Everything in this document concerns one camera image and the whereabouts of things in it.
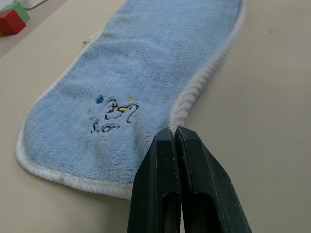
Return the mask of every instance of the table surface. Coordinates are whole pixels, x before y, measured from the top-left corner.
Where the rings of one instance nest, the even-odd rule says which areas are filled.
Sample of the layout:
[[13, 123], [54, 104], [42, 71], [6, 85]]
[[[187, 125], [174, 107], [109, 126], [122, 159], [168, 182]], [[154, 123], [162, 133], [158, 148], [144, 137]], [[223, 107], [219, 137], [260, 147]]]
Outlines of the table surface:
[[[68, 0], [0, 58], [0, 232], [126, 232], [128, 200], [36, 177], [14, 151], [32, 103], [122, 3]], [[250, 1], [186, 122], [230, 175], [254, 233], [310, 230], [310, 8], [309, 0]]]

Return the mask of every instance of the towel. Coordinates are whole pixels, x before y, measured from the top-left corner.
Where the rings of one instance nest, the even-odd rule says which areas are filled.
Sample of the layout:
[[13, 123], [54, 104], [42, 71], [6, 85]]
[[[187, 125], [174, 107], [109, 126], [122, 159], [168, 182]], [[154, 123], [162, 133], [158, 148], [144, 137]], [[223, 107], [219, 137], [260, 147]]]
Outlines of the towel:
[[245, 0], [128, 0], [33, 104], [18, 161], [51, 181], [131, 198], [154, 135], [184, 124], [244, 12]]

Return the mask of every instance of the red cube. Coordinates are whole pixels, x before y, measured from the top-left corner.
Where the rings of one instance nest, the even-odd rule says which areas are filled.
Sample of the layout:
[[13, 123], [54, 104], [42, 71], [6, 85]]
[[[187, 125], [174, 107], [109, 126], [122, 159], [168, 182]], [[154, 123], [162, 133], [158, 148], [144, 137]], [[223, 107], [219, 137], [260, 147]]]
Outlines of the red cube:
[[0, 12], [0, 31], [4, 35], [17, 34], [24, 27], [25, 22], [14, 9]]

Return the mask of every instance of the toy block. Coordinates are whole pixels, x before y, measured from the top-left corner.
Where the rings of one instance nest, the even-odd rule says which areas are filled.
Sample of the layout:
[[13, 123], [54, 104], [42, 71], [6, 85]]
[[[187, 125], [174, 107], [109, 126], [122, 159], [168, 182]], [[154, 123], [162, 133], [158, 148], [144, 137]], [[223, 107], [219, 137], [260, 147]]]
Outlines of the toy block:
[[28, 13], [26, 12], [26, 10], [20, 5], [20, 3], [12, 3], [12, 4], [9, 4], [5, 7], [3, 7], [0, 12], [3, 12], [3, 11], [8, 11], [8, 10], [15, 10], [18, 15], [23, 19], [23, 21], [26, 23], [30, 17], [28, 15]]
[[15, 10], [0, 12], [0, 31], [3, 35], [17, 34], [24, 27], [26, 27], [25, 22]]

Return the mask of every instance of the blue towel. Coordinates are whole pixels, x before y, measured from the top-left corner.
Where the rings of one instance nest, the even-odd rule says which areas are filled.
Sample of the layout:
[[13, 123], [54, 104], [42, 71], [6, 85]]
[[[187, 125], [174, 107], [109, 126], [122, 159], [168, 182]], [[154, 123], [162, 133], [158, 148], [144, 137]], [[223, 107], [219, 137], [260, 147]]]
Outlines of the blue towel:
[[244, 9], [245, 0], [128, 0], [34, 103], [19, 162], [48, 180], [130, 198], [155, 133], [183, 125]]

